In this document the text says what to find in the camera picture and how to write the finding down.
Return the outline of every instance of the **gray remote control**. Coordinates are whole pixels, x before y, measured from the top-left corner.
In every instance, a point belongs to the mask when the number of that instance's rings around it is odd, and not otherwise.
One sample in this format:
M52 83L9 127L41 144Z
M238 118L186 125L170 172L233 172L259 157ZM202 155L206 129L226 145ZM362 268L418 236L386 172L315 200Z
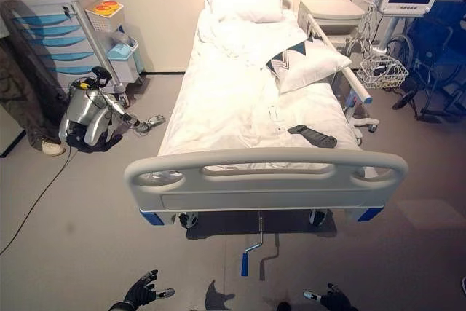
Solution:
M288 129L288 132L290 134L301 134L312 145L324 149L332 149L338 142L333 136L327 136L313 129L309 129L306 125L297 125L295 127L291 127Z

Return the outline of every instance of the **gray floor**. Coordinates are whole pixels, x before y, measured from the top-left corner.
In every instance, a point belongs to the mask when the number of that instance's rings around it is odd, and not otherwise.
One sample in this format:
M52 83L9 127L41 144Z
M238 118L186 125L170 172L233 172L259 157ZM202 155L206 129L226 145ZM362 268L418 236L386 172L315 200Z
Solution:
M148 83L132 110L169 116L181 78ZM382 123L365 133L363 147L399 154L411 169L374 220L347 222L336 210L322 232L306 232L303 213L290 224L276 213L266 225L282 233L265 236L264 247L250 254L250 276L240 277L240 254L256 236L218 233L254 232L255 216L206 216L188 237L179 224L150 226L122 172L157 154L166 125L145 138L127 133L105 154L76 154L50 187L1 258L1 309L107 310L137 277L158 268L158 288L176 294L142 310L266 311L282 299L294 310L321 310L301 293L323 292L327 282L339 284L361 311L466 310L465 124L415 122L410 109L391 110L394 95L373 93L370 112ZM65 159L21 141L1 160L2 247Z

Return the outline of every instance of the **white sneaker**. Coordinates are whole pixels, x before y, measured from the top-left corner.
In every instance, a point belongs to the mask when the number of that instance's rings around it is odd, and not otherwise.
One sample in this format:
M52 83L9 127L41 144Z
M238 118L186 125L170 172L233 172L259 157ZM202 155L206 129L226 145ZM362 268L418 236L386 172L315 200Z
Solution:
M65 153L65 147L51 141L42 140L42 153L47 156L59 156Z

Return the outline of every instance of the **bed wheel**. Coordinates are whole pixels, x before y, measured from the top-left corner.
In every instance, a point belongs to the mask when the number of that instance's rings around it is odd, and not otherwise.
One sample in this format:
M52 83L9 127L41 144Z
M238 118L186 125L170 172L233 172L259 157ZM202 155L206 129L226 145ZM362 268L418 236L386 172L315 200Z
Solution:
M377 124L370 124L370 125L367 127L367 130L369 130L370 133L375 133L376 130L377 130Z
M328 209L325 210L315 210L312 209L311 213L309 214L309 222L314 227L322 226L325 218L327 217Z
M185 229L190 229L197 224L197 219L199 218L199 213L196 211L192 211L189 213L181 213L180 214L180 223L181 226Z

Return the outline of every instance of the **bed frame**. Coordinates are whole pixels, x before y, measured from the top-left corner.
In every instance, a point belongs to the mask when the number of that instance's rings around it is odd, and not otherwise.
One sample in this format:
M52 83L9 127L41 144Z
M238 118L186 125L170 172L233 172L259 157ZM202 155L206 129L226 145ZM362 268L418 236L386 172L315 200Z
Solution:
M283 3L292 7L291 0ZM309 23L334 48L311 15ZM353 72L346 68L342 73L359 101L370 103L371 96ZM314 171L289 168L212 171L207 168L265 162L324 166ZM374 167L387 171L378 175ZM150 181L146 176L166 170L175 170L179 176L167 183ZM176 214L183 212L307 208L343 208L348 216L367 221L383 209L407 172L408 165L403 158L363 150L227 149L138 160L126 168L125 183L141 214L155 225L172 224Z

